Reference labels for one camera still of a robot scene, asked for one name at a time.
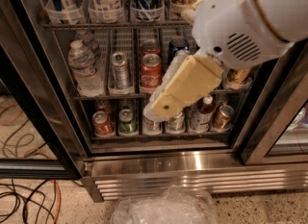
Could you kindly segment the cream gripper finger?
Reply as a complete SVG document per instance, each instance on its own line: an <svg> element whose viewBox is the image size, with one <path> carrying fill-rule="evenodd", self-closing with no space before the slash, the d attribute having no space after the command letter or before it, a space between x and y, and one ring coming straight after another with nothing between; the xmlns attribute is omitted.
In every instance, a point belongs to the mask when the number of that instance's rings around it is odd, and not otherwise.
<svg viewBox="0 0 308 224"><path fill-rule="evenodd" d="M202 1L203 0L196 0L194 3L188 5L188 7L181 11L181 17L189 24L193 24L196 15L196 9L200 6Z"/></svg>
<svg viewBox="0 0 308 224"><path fill-rule="evenodd" d="M212 56L178 53L144 107L143 115L155 122L169 120L218 87L223 72Z"/></svg>

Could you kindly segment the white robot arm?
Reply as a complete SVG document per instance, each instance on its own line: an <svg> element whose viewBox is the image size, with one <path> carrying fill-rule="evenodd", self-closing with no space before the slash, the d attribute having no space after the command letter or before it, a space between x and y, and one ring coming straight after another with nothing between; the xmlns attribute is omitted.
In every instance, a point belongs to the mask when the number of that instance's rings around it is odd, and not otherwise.
<svg viewBox="0 0 308 224"><path fill-rule="evenodd" d="M199 0L182 11L199 50L175 58L143 110L167 121L220 85L223 72L283 56L308 37L308 0Z"/></svg>

